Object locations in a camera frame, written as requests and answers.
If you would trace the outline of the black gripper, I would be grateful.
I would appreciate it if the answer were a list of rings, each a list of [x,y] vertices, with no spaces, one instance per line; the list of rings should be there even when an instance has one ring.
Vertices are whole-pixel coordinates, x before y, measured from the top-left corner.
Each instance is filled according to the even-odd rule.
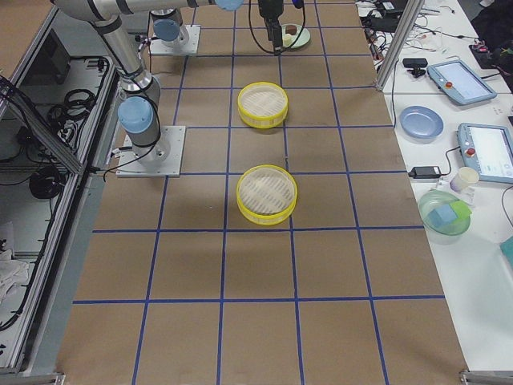
[[[265,19],[268,40],[273,45],[273,54],[281,55],[283,51],[283,35],[278,21],[284,12],[283,0],[258,0],[260,16]]]

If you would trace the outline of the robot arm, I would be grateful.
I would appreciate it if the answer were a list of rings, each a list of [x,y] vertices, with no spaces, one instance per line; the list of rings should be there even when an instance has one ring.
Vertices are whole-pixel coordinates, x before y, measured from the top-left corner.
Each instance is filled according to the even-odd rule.
[[[263,18],[268,40],[273,49],[266,50],[260,45],[252,32],[251,15],[248,24],[256,45],[271,55],[281,55],[285,50],[279,17],[284,12],[283,1],[258,1],[259,15]],[[154,10],[150,13],[153,36],[147,38],[145,45],[154,56],[191,56],[196,55],[199,46],[199,25],[184,24],[180,9]]]
[[[145,68],[140,55],[132,46],[123,28],[122,14],[144,11],[174,10],[184,7],[216,5],[222,10],[234,11],[242,1],[54,1],[53,4],[67,16],[88,22],[107,48],[121,76],[121,87],[127,93],[141,94],[153,82],[151,72]]]

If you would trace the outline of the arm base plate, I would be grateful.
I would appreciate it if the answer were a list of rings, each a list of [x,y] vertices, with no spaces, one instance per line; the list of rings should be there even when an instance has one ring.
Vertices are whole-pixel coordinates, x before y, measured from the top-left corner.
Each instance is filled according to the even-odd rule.
[[[133,147],[129,135],[123,146],[129,150],[120,153],[121,166],[115,170],[118,177],[179,177],[183,159],[185,126],[162,126],[161,137],[146,155],[148,148]]]
[[[155,25],[151,53],[156,56],[194,56],[200,41],[199,25]]]

